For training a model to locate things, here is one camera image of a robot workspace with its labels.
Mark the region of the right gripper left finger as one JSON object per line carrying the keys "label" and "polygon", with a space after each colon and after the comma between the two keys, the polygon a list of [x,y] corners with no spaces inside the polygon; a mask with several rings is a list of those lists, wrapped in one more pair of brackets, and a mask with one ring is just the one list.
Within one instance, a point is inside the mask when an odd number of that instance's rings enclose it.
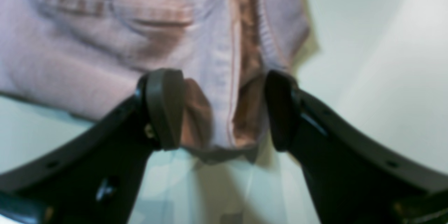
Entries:
{"label": "right gripper left finger", "polygon": [[88,131],[1,175],[1,218],[18,224],[126,224],[147,160],[179,148],[181,70],[160,68]]}

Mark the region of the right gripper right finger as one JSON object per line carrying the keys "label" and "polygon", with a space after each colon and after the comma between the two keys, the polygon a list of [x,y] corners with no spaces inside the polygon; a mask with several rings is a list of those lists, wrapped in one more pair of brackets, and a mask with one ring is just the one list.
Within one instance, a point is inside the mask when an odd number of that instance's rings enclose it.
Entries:
{"label": "right gripper right finger", "polygon": [[265,98],[273,145],[300,163],[322,224],[447,223],[447,175],[364,135],[289,74],[269,71]]}

